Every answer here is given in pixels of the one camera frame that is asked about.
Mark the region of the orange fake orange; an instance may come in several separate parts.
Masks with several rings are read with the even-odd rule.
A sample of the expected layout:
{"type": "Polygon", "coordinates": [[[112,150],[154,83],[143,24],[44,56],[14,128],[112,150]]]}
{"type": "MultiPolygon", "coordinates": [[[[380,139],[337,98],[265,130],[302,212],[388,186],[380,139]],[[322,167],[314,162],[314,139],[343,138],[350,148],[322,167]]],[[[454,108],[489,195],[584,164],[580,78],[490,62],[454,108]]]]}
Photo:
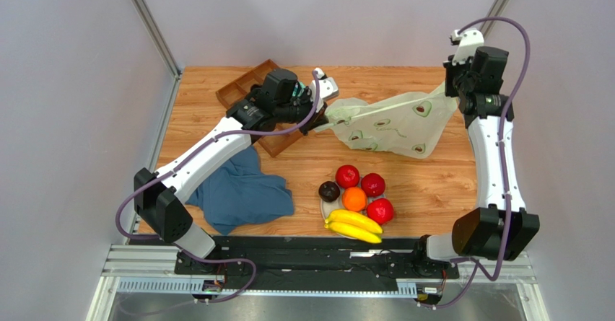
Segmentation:
{"type": "Polygon", "coordinates": [[[361,212],[368,204],[368,198],[363,189],[351,187],[344,190],[341,195],[342,206],[349,211],[361,212]]]}

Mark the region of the yellow fake banana bunch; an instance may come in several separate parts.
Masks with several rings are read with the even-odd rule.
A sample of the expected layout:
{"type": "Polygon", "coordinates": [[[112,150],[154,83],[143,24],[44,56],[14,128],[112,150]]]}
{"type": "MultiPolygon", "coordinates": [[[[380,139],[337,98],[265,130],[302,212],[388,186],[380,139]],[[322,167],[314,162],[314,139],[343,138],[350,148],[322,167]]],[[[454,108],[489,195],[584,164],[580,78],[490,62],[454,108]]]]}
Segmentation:
{"type": "Polygon", "coordinates": [[[377,222],[357,212],[336,209],[324,220],[324,227],[342,236],[370,244],[382,242],[382,227],[377,222]]]}

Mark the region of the dark purple fake fruit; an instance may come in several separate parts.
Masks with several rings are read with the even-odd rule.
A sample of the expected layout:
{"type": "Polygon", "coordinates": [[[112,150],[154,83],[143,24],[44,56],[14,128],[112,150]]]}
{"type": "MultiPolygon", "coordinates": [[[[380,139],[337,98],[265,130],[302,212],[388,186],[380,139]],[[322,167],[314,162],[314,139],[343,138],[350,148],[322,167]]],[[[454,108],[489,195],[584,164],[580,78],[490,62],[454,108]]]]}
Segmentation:
{"type": "Polygon", "coordinates": [[[318,195],[322,201],[332,203],[340,197],[341,190],[334,181],[326,181],[320,185],[318,195]]]}

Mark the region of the red fake tomato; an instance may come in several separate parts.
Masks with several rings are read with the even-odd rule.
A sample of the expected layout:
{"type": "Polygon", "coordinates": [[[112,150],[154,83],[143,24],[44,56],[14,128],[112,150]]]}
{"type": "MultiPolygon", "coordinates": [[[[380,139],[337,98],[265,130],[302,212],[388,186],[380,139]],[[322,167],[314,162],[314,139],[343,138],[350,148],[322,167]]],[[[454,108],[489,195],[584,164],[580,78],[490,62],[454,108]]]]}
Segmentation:
{"type": "Polygon", "coordinates": [[[370,198],[384,194],[386,189],[385,180],[377,173],[369,173],[360,180],[360,187],[370,198]]]}

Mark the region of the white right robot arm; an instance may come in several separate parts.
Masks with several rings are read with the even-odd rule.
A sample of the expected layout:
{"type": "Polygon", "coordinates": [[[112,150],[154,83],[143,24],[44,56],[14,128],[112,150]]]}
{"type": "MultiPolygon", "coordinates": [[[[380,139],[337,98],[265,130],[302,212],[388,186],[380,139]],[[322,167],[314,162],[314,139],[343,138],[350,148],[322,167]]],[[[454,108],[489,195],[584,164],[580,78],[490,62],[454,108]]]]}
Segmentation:
{"type": "Polygon", "coordinates": [[[474,210],[455,221],[449,234],[426,238],[426,256],[515,260],[540,228],[527,212],[516,182],[512,153],[513,111],[503,118],[508,96],[500,94],[505,50],[483,46],[462,64],[445,62],[445,93],[459,99],[477,174],[474,210]]]}

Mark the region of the red fake apple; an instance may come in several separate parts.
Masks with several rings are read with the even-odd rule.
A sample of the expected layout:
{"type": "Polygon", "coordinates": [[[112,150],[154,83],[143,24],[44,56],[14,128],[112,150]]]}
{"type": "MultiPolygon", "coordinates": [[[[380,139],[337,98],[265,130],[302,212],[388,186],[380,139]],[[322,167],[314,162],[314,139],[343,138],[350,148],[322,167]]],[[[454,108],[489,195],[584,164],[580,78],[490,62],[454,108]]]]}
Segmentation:
{"type": "Polygon", "coordinates": [[[396,212],[392,203],[387,198],[378,198],[371,202],[366,208],[367,216],[383,225],[393,220],[396,212]]]}

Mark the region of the light green plastic bag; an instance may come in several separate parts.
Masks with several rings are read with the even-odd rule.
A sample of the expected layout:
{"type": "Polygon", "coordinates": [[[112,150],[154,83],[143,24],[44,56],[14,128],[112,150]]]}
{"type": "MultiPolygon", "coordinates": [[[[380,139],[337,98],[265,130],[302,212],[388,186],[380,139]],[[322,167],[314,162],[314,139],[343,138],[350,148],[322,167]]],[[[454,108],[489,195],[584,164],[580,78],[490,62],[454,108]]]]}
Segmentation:
{"type": "Polygon", "coordinates": [[[427,158],[437,146],[458,101],[441,84],[430,93],[406,92],[369,104],[358,98],[334,101],[326,109],[331,130],[350,149],[386,151],[427,158]]]}

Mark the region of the red fake pomegranate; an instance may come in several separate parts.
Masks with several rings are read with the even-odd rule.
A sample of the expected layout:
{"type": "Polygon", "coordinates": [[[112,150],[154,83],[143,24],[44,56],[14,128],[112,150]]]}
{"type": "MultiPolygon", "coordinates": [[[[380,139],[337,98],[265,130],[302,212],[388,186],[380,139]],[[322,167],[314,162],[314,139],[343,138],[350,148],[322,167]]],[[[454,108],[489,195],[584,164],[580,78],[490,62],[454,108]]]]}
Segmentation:
{"type": "Polygon", "coordinates": [[[342,165],[335,173],[335,181],[343,189],[357,187],[360,183],[359,170],[350,164],[342,165]]]}

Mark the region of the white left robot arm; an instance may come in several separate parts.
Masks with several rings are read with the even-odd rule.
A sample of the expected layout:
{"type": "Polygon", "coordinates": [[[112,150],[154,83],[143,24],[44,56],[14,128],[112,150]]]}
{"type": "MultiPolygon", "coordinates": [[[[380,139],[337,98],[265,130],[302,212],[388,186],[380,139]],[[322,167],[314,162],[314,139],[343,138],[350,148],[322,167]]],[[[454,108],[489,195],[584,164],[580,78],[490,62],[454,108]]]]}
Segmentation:
{"type": "Polygon", "coordinates": [[[154,172],[143,168],[134,175],[134,191],[127,200],[156,237],[198,259],[214,251],[216,242],[193,222],[186,201],[214,171],[260,138],[294,132],[305,135],[323,125],[326,103],[339,95],[339,87],[320,68],[312,75],[311,83],[304,85],[290,70],[270,71],[175,161],[154,172]]]}

